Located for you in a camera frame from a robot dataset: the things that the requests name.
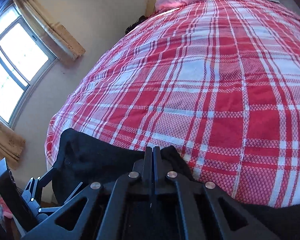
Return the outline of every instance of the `gold curtain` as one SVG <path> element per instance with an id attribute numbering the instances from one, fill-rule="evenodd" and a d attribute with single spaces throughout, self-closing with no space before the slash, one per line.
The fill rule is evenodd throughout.
<path id="1" fill-rule="evenodd" d="M 59 22 L 53 20 L 37 0 L 13 0 L 17 10 L 40 40 L 65 65 L 85 53 L 85 49 Z"/>
<path id="2" fill-rule="evenodd" d="M 0 121 L 0 159 L 5 157 L 9 167 L 13 169 L 18 167 L 25 143 L 21 136 Z"/>

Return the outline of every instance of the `wall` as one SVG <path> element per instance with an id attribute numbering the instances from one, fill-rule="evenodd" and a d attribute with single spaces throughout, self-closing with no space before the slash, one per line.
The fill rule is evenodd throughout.
<path id="1" fill-rule="evenodd" d="M 17 121 L 15 131 L 26 139 L 20 167 L 12 171 L 23 188 L 31 177 L 46 171 L 44 141 L 51 117 L 61 108 L 81 79 L 101 55 L 122 36 L 124 30 L 145 13 L 147 0 L 39 0 L 50 14 L 86 49 L 71 67 L 60 62 L 40 81 Z M 51 187 L 42 200 L 49 202 Z"/>

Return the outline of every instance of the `triangular cutout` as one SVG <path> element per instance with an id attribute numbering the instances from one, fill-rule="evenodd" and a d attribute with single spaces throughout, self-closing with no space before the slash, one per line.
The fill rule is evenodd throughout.
<path id="1" fill-rule="evenodd" d="M 248 225 L 246 218 L 231 206 L 224 198 L 218 198 L 220 207 L 232 231 L 237 231 Z"/>
<path id="2" fill-rule="evenodd" d="M 86 197 L 78 200 L 70 208 L 68 208 L 61 216 L 59 216 L 55 223 L 56 225 L 72 231 L 82 213 L 84 206 L 86 205 L 88 199 Z"/>

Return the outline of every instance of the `metal pin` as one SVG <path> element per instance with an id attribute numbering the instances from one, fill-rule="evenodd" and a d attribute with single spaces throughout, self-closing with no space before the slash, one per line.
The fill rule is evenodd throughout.
<path id="1" fill-rule="evenodd" d="M 208 182 L 206 182 L 205 186 L 208 189 L 214 189 L 216 187 L 216 184 L 212 181 L 208 181 Z"/>
<path id="2" fill-rule="evenodd" d="M 178 176 L 178 173 L 176 173 L 175 171 L 169 171 L 167 175 L 169 178 L 175 178 L 176 176 Z"/>
<path id="3" fill-rule="evenodd" d="M 90 185 L 90 188 L 92 189 L 98 189 L 101 187 L 101 184 L 99 182 L 92 182 Z"/>
<path id="4" fill-rule="evenodd" d="M 136 171 L 132 171 L 129 173 L 129 177 L 135 179 L 135 178 L 139 177 L 139 173 Z"/>

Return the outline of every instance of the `plaid bedspread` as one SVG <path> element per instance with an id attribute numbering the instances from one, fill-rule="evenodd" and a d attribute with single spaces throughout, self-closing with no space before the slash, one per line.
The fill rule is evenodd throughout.
<path id="1" fill-rule="evenodd" d="M 300 18 L 266 0 L 153 16 L 53 116 L 48 166 L 70 127 L 123 148 L 173 145 L 196 179 L 245 203 L 300 203 Z"/>

